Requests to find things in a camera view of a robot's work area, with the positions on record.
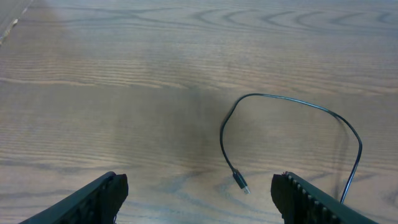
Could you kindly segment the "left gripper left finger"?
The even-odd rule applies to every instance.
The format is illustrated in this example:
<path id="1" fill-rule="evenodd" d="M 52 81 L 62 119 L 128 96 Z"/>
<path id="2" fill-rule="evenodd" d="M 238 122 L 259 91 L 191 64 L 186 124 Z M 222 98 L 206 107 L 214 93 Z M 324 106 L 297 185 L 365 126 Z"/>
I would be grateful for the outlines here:
<path id="1" fill-rule="evenodd" d="M 128 192 L 127 175 L 110 171 L 21 224 L 115 224 Z"/>

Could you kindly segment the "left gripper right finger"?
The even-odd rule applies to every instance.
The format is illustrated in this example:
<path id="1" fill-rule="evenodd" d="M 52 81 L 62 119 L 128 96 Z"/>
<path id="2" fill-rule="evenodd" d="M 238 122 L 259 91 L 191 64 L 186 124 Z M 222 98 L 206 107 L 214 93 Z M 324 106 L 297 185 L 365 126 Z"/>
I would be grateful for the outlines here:
<path id="1" fill-rule="evenodd" d="M 293 172 L 273 175 L 271 197 L 286 224 L 376 224 Z"/>

